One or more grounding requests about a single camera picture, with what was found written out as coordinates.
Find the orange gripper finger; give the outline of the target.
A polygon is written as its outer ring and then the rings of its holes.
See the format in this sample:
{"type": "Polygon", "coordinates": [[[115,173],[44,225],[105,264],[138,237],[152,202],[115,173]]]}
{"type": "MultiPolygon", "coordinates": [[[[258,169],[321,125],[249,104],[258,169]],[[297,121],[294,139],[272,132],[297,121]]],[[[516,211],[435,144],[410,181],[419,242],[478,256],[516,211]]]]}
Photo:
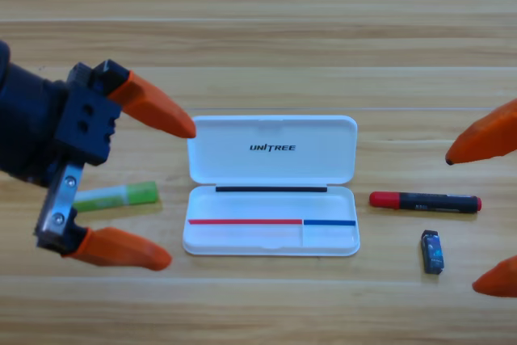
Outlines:
{"type": "Polygon", "coordinates": [[[171,255],[150,240],[107,227],[86,229],[86,236],[75,252],[64,255],[98,267],[142,267],[161,271],[171,262],[171,255]]]}
{"type": "Polygon", "coordinates": [[[472,284],[475,292],[492,297],[517,297],[517,257],[505,259],[472,284]]]}
{"type": "Polygon", "coordinates": [[[465,129],[445,155],[446,163],[468,163],[516,151],[516,100],[497,107],[465,129]]]}

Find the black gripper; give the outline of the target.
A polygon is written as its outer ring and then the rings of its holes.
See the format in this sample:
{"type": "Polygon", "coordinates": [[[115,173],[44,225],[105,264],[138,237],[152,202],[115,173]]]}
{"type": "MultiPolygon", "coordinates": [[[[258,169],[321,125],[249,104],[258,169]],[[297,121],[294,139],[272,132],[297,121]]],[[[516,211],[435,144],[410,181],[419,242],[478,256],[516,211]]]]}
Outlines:
{"type": "Polygon", "coordinates": [[[55,82],[11,62],[1,64],[1,170],[46,188],[37,245],[60,255],[75,252],[86,237],[86,229],[74,222],[74,197],[85,165],[107,160],[121,107],[151,128],[196,136],[192,118],[133,71],[109,99],[95,89],[97,81],[83,64],[75,65],[66,81],[55,82]]]}

